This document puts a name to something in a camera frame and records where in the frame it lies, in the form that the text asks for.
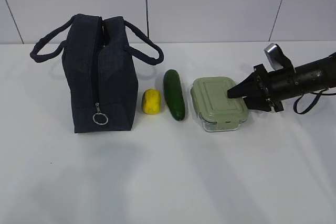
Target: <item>black cable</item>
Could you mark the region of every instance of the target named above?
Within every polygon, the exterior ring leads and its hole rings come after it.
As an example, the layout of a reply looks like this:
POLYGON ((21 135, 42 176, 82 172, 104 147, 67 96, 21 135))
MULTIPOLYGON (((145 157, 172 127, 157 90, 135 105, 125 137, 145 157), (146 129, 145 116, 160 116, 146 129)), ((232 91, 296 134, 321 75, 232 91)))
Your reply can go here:
POLYGON ((300 115, 304 115, 306 113, 308 113, 312 108, 314 108, 314 106, 317 104, 317 102, 319 101, 319 99, 321 98, 321 96, 323 95, 323 92, 327 91, 328 89, 323 89, 320 92, 318 92, 316 94, 316 97, 314 98, 314 100, 311 102, 311 104, 302 112, 298 112, 298 102, 302 99, 302 97, 304 96, 304 94, 302 96, 300 96, 293 104, 293 110, 295 113, 300 114, 300 115))
POLYGON ((323 94, 321 94, 321 95, 336 95, 336 93, 327 93, 327 94, 323 93, 323 94))

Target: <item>green cucumber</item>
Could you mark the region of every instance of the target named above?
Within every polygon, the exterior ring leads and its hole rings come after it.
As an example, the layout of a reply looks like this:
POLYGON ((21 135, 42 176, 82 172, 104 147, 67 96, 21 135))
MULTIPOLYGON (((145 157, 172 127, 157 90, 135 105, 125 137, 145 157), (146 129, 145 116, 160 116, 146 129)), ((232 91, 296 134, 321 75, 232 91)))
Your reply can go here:
POLYGON ((164 99, 166 100, 172 116, 181 121, 185 117, 185 105, 183 100, 179 73, 170 69, 163 77, 164 99))

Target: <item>container lid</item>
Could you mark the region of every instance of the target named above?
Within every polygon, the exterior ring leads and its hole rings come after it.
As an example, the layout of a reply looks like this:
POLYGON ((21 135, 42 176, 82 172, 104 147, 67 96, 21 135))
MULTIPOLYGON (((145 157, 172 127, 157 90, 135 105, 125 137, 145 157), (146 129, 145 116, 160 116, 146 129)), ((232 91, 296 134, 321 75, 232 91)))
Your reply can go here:
POLYGON ((218 127, 239 127, 247 120, 248 109, 242 98, 227 98, 236 83, 228 77, 205 77, 194 81, 191 93, 197 114, 218 127))

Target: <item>glass food container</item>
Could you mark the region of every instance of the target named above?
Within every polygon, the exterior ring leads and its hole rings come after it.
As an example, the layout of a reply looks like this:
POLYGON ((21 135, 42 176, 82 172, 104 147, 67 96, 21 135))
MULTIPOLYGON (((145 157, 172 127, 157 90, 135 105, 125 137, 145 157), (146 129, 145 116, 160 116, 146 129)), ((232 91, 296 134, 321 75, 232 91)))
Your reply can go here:
POLYGON ((248 109, 243 99, 227 98, 227 90, 235 85, 228 77, 204 77, 194 81, 191 96, 204 130, 234 131, 247 120, 248 109))

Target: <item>yellow lemon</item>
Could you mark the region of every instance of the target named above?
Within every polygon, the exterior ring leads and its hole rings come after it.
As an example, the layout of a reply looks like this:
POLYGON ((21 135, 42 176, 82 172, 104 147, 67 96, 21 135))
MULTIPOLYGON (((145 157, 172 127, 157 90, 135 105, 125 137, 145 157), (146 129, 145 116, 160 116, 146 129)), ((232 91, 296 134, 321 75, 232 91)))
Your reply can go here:
POLYGON ((155 115, 160 112, 161 94, 159 90, 148 89, 142 97, 142 111, 149 115, 155 115))

